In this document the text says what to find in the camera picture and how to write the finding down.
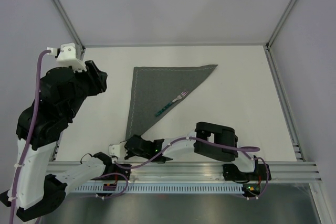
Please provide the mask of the grey cloth napkin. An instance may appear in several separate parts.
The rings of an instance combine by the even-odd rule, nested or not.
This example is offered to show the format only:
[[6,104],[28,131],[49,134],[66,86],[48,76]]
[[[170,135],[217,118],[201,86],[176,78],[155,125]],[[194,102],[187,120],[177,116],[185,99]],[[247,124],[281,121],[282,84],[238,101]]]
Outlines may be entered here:
[[175,102],[160,116],[155,113],[175,99],[182,91],[190,95],[216,69],[217,65],[200,67],[135,67],[131,87],[131,100],[125,139],[143,135],[168,111],[177,106]]

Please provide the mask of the fork with green handle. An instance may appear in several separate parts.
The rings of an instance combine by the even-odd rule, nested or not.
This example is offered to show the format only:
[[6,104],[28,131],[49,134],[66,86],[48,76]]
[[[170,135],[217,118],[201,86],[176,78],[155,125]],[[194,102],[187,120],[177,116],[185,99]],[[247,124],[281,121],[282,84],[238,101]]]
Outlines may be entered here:
[[182,100],[184,97],[186,97],[188,94],[187,90],[182,91],[175,99],[170,101],[168,104],[166,104],[161,110],[155,113],[155,117],[160,116],[163,112],[165,112],[169,107],[171,107],[175,102]]

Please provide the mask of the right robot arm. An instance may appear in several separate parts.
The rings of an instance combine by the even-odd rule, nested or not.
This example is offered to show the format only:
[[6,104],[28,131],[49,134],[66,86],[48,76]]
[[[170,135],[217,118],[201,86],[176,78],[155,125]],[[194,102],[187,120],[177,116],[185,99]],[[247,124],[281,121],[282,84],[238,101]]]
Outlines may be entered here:
[[132,157],[145,158],[150,162],[166,163],[177,157],[195,153],[215,161],[231,162],[245,179],[254,178],[259,168],[253,153],[260,148],[238,147],[238,136],[231,127],[207,122],[196,123],[195,130],[176,138],[148,141],[134,135],[124,145],[125,160]]

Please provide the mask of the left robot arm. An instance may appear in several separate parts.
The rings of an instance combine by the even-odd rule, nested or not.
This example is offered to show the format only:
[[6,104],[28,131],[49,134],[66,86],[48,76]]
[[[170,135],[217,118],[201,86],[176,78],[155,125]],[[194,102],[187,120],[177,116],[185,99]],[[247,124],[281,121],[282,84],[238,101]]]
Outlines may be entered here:
[[20,172],[14,176],[11,188],[1,193],[1,202],[22,222],[53,212],[72,190],[87,181],[114,176],[111,158],[102,152],[64,173],[47,173],[61,133],[73,122],[87,97],[106,91],[107,77],[88,60],[82,72],[57,67],[39,79],[37,97],[18,119]]

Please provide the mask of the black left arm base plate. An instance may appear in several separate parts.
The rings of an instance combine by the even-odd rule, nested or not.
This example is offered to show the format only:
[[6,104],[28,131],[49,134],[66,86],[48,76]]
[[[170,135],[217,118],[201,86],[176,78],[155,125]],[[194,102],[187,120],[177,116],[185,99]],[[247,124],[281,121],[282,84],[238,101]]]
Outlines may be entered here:
[[99,177],[101,180],[116,180],[116,181],[126,181],[129,180],[131,174],[131,165],[122,164],[121,166],[126,167],[120,168],[115,164],[107,165],[104,169],[103,174]]

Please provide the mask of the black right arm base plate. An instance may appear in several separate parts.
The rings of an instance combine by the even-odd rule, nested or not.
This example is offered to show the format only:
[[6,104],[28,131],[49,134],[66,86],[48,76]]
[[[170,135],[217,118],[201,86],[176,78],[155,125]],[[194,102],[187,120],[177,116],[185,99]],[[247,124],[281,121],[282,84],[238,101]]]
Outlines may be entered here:
[[241,172],[234,164],[224,164],[223,177],[225,181],[249,182],[249,181],[265,181],[267,178],[271,180],[270,172],[267,172],[268,165],[257,164],[256,169],[250,173]]

